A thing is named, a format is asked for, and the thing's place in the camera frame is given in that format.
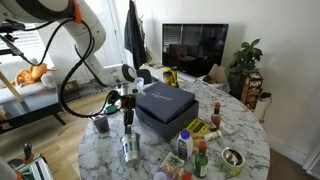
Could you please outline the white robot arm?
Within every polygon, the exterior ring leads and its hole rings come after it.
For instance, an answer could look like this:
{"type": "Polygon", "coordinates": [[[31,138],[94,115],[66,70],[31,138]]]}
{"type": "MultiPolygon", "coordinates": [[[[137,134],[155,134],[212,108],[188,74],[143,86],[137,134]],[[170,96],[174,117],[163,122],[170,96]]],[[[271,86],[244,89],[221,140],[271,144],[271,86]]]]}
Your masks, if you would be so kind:
{"type": "Polygon", "coordinates": [[[59,102],[63,108],[76,117],[89,118],[95,114],[79,114],[71,110],[63,97],[64,86],[73,73],[83,64],[93,76],[106,86],[123,87],[136,83],[136,70],[127,64],[102,67],[94,53],[106,40],[106,32],[96,14],[84,0],[0,0],[1,22],[53,23],[57,28],[64,27],[75,42],[79,61],[70,69],[59,91],[59,102]]]}

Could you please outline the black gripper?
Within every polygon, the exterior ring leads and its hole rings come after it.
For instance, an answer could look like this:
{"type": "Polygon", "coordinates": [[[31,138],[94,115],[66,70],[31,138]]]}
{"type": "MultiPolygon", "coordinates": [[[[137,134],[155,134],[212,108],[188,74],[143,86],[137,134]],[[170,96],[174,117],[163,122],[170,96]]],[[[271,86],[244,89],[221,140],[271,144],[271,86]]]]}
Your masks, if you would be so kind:
{"type": "Polygon", "coordinates": [[[136,99],[145,96],[143,89],[122,84],[120,88],[120,105],[124,112],[125,134],[130,134],[134,120],[134,109],[136,107],[136,99]]]}

